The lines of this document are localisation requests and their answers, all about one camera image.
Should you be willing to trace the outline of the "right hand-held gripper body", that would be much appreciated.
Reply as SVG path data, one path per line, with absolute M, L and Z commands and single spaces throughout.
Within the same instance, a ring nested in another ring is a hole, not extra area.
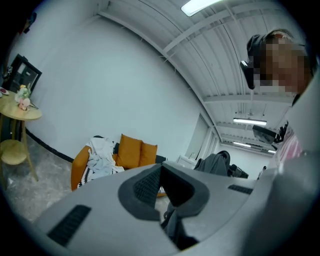
M 232 164 L 229 166 L 227 170 L 227 176 L 228 177 L 236 177 L 236 178 L 244 178 L 247 179 L 249 175 L 244 172 L 241 168 L 239 168 L 237 165 Z

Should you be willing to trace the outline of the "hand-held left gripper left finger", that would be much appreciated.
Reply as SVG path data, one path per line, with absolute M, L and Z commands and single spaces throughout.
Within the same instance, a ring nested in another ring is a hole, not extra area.
M 159 221 L 135 218 L 118 198 L 120 185 L 144 171 L 138 167 L 90 181 L 49 207 L 37 228 L 46 235 L 75 206 L 90 208 L 87 217 L 63 248 L 72 255 L 172 256 L 179 249 L 165 234 Z

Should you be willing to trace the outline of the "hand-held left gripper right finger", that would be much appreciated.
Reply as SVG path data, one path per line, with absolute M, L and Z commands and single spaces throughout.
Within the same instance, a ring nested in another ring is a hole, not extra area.
M 159 230 L 160 244 L 243 244 L 257 207 L 254 180 L 161 165 L 160 180 L 173 214 Z

